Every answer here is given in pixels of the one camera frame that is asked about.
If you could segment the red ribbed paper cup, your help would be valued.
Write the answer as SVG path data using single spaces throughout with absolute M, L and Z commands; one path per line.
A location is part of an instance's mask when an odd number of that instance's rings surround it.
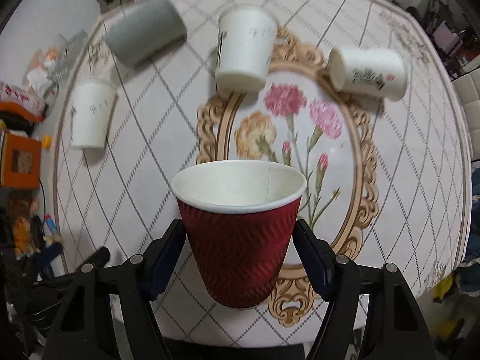
M 211 297 L 250 309 L 272 292 L 307 186 L 297 169 L 261 160 L 222 160 L 172 179 L 188 241 Z

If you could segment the white paper cup far left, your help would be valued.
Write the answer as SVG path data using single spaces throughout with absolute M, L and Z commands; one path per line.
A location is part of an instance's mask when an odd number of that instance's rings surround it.
M 103 150 L 117 91 L 105 80 L 87 79 L 72 93 L 71 147 L 76 150 Z

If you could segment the white paper cup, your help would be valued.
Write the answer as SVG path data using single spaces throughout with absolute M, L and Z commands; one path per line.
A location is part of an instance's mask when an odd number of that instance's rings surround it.
M 277 38 L 277 17 L 265 8 L 241 4 L 225 10 L 218 25 L 216 85 L 236 92 L 260 92 Z
M 329 53 L 327 71 L 337 92 L 399 101 L 408 87 L 407 64 L 392 49 L 335 46 Z
M 105 80 L 87 79 L 72 93 L 71 147 L 76 150 L 103 150 L 117 91 Z

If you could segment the white paper cup right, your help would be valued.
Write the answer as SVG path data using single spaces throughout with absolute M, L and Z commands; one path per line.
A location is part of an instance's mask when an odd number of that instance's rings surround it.
M 399 101 L 408 87 L 407 64 L 392 49 L 335 46 L 329 53 L 327 71 L 337 92 Z

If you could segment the grey paper cup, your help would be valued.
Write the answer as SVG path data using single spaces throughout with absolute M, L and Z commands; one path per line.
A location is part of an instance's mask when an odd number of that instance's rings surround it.
M 187 28 L 170 0 L 149 0 L 107 32 L 106 44 L 123 65 L 136 67 L 186 36 Z

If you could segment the white paper cup centre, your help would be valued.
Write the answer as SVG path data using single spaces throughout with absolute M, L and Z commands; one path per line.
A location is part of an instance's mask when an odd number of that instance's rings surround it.
M 225 10 L 218 25 L 216 85 L 236 92 L 260 92 L 277 38 L 277 17 L 265 8 L 241 4 Z

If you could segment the orange box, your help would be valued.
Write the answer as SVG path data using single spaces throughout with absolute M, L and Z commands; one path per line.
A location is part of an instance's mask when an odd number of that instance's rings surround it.
M 1 132 L 1 188 L 38 189 L 40 171 L 41 141 Z

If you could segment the floral patterned tablecloth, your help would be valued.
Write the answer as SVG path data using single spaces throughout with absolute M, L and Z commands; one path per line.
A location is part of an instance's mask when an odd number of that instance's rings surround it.
M 420 296 L 465 256 L 470 151 L 449 76 L 418 22 L 386 0 L 171 0 L 183 45 L 131 70 L 106 44 L 134 12 L 97 19 L 71 75 L 117 92 L 102 150 L 72 144 L 66 101 L 55 138 L 55 222 L 64 267 L 105 246 L 122 263 L 162 236 L 178 215 L 174 175 L 212 160 L 253 158 L 307 178 L 299 215 L 334 251 L 358 264 L 394 263 Z M 281 23 L 259 94 L 227 94 L 213 80 L 218 20 L 251 4 Z M 333 47 L 389 48 L 405 61 L 399 101 L 337 95 L 324 74 Z

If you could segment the cream padded chair right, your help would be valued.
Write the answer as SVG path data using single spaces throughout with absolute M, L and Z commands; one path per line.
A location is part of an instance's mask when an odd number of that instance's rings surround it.
M 469 148 L 473 162 L 479 161 L 480 137 L 480 73 L 477 67 L 473 71 L 453 81 L 456 94 L 462 107 L 469 134 Z

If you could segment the pink suitcase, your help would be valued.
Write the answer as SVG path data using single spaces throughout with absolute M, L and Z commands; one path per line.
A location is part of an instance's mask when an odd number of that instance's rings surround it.
M 454 55 L 463 44 L 459 33 L 453 31 L 446 21 L 439 24 L 439 27 L 434 31 L 433 40 L 436 46 L 447 56 Z

